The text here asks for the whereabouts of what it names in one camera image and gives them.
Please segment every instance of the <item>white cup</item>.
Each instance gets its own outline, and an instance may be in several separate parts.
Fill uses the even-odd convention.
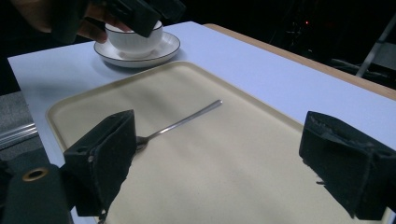
[[[163,38],[163,24],[157,21],[149,37],[134,31],[123,32],[117,27],[106,24],[108,40],[121,52],[131,58],[144,58],[157,48]]]

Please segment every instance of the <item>white table surface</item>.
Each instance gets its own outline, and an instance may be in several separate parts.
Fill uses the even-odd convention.
[[[301,123],[307,111],[324,113],[396,148],[395,101],[191,21],[164,30],[181,41],[180,51],[171,62],[195,63]],[[59,166],[64,159],[47,123],[47,110],[65,97],[145,70],[104,63],[93,44],[8,59],[49,160]],[[93,223],[92,218],[75,221]]]

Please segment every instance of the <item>saucer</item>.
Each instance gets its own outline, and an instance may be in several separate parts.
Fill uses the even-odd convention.
[[[141,68],[170,60],[177,54],[180,40],[174,35],[163,32],[160,45],[149,56],[138,59],[128,57],[124,52],[114,48],[108,40],[104,44],[96,42],[93,47],[105,62],[121,67]]]

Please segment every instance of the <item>metal spoon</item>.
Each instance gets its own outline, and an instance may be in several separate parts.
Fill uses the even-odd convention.
[[[205,108],[203,108],[203,109],[191,114],[190,116],[188,116],[188,117],[186,117],[186,118],[184,118],[184,119],[182,119],[182,120],[180,120],[180,121],[178,121],[178,122],[176,122],[176,123],[164,128],[164,129],[159,130],[156,133],[153,133],[152,135],[150,135],[148,137],[137,136],[136,137],[136,143],[137,143],[136,153],[140,152],[140,151],[143,151],[143,149],[145,149],[147,147],[147,145],[149,144],[149,140],[155,138],[156,136],[158,136],[158,135],[160,135],[162,133],[166,133],[166,132],[168,132],[168,131],[170,131],[170,130],[172,130],[172,129],[174,129],[174,128],[176,128],[176,127],[178,127],[178,126],[180,126],[180,125],[182,125],[182,124],[184,124],[184,123],[186,123],[186,122],[188,122],[188,121],[190,121],[192,119],[195,119],[195,118],[203,115],[204,113],[209,112],[212,109],[220,106],[221,104],[222,104],[222,101],[221,100],[217,100],[217,101],[213,102],[212,104],[206,106]]]

